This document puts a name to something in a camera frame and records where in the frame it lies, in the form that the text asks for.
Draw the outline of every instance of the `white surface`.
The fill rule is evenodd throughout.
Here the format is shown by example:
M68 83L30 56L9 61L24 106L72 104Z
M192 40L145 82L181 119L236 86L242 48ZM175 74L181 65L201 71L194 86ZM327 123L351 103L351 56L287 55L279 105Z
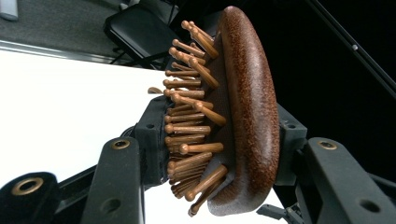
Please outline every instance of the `white surface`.
M0 187L27 173L58 181L97 163L103 144L135 125L163 72L0 50ZM177 200L168 183L145 193L146 223L280 223L254 212L214 217ZM266 203L281 206L272 192Z

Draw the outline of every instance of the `wooden bristle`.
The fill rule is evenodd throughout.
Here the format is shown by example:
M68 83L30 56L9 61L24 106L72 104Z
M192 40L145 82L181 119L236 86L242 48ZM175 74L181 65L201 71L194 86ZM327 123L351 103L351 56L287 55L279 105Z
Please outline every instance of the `wooden bristle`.
M148 93L150 93L150 94L152 94L152 93L157 94L157 93L163 93L163 91L160 90L160 89L158 89L158 88L156 88L156 87L150 87L150 88L148 88Z
M180 123L174 123L174 127L186 127L186 126L196 126L199 124L202 124L204 121L203 120L195 120L195 121L186 121L186 122L180 122Z
M207 116L209 119L211 119L213 122L215 122L219 126L224 126L227 122L226 118L224 118L222 115L206 108L204 104L201 102L195 102L195 104L192 106L195 110L202 112Z
M170 71L166 70L165 75L167 77L199 77L199 72L195 70L182 70L182 71Z
M169 49L169 54L172 55L172 57L182 61L185 64L189 63L189 59L190 58L196 58L196 57L194 57L194 56L192 56L190 54L186 54L184 52L181 52L181 51L177 50L174 47ZM201 59L201 58L196 58L196 59L198 60L199 64L205 64L206 63L206 61L204 59Z
M172 44L177 48L169 49L172 57L187 66L172 63L172 67L178 71L165 71L166 76L177 79L163 81L166 87L163 94L175 106L168 108L164 116L164 131L168 134L164 142L170 152L167 173L174 195L177 198L185 197L191 202L202 192L190 208L189 214L194 216L225 180L228 172L222 164L208 175L209 172L205 171L209 163L217 165L218 161L211 160L214 154L224 150L221 142L210 143L213 139L212 128L217 132L218 126L224 126L227 120L213 111L212 103L205 101L205 91L210 94L219 87L219 82L205 67L206 60L214 60L219 56L213 47L214 40L192 21L183 21L182 27L191 33L191 38L197 44L186 45L174 39Z
M214 183L212 186L207 188L201 196L198 198L198 200L192 204L189 210L189 216L193 217L198 213L198 210L202 206L204 202L210 197L210 195L221 185L222 182L224 182L225 178L222 178L218 180L216 183Z
M181 145L186 142L203 142L205 139L204 134L188 134L188 135L183 135L183 136L176 136L176 137L170 137L166 136L165 137L165 144L168 146L174 146L174 145Z
M166 123L172 123L172 122L185 122L185 121L194 121L194 120L201 120L205 117L205 114L203 113L196 113L196 114L191 114L191 115L181 115L181 116L165 116L165 122Z
M216 89L219 86L219 83L204 69L203 66L198 64L198 61L194 58L189 59L189 66L195 69L200 75L201 78L207 83L208 86L212 89Z
M172 44L175 47L180 47L180 48L188 51L189 53L192 53L196 57L203 58L204 55L205 55L205 53L203 51L201 51L199 49L195 49L195 48L193 48L191 46L185 45L185 44L181 43L180 41L178 41L177 39L174 39Z
M191 189L186 193L186 200L189 202L193 201L198 193L209 188L211 185L222 179L226 174L227 168L223 165L220 165L215 171L202 180L194 189Z
M213 108L212 103L200 101L200 100L196 100L196 99L191 99L189 97L184 97L176 92L171 95L171 100L175 103L182 103L182 104L191 105L191 106L194 106L196 103L200 103L206 108L209 108L209 109Z
M184 110L191 110L191 109L192 109L192 105L180 105L180 106L177 106L174 108L168 108L167 113L168 113L168 115L173 116L173 113L184 111Z
M189 157L189 158L187 158L185 160L182 160L182 161L169 162L168 163L168 168L176 168L177 166L180 166L180 165L209 161L212 158L212 155L213 154L211 152L202 152L200 154L197 154L195 156Z
M173 63L171 64L171 66L172 66L173 68L176 68L176 69L181 70L181 71L193 71L192 68L187 67L187 66L184 66L184 65L181 65L181 64L179 64L179 63L175 63L175 62L173 62Z
M163 94L167 97L170 97L172 94L179 94L181 96L190 97L192 99L204 99L205 92L204 91L171 91L171 90L164 90Z
M172 88L199 88L201 87L201 80L164 80L163 85L167 89Z
M195 25L193 21L189 21L189 25L191 26L191 28L197 29L198 32L206 38L206 40L210 43L211 46L214 45L214 39L212 38L212 36L210 36L207 32L199 28L199 26Z
M204 135L209 135L210 131L211 130L209 126L187 126L187 127L176 126L175 127L173 124L165 125L166 133L201 133Z
M187 145L181 144L179 147L179 152L182 155L192 153L192 152L221 152L223 150L222 143L208 143L202 145Z
M190 30L191 38L193 38L212 59L219 57L219 53L209 40L207 40L196 28Z

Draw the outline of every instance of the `metal bolt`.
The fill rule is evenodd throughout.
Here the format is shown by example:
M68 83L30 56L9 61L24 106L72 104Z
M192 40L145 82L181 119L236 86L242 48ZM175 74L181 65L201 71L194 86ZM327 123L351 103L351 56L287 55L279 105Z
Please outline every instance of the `metal bolt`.
M111 144L111 147L113 149L119 150L119 149L124 149L124 148L128 147L129 145L131 145L130 141L121 139L121 140L113 142L113 144Z
M335 150L337 149L337 145L334 143L330 143L327 141L318 141L318 144L323 147L324 149L328 149L328 150Z

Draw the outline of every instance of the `wooden hair brush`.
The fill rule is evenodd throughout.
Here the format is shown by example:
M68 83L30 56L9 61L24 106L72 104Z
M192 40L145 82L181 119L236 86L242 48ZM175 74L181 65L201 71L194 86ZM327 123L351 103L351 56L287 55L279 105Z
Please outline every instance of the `wooden hair brush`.
M216 216L260 206L276 179L279 130L276 96L260 39L237 7L227 7L215 38L192 21L182 27L194 43L178 40L169 53L178 63L163 85L174 106L165 116L171 190L207 201Z

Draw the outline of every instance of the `black chair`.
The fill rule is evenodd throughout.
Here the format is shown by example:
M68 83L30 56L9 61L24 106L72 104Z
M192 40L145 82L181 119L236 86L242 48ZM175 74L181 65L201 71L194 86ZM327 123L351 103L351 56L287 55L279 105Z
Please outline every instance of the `black chair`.
M178 29L181 22L198 21L210 12L209 0L185 0L175 4L179 12L169 24L160 20L150 8L139 4L106 19L104 31L107 37L133 59L125 65L139 64L144 68L163 70L169 59L172 40L187 38L187 32Z

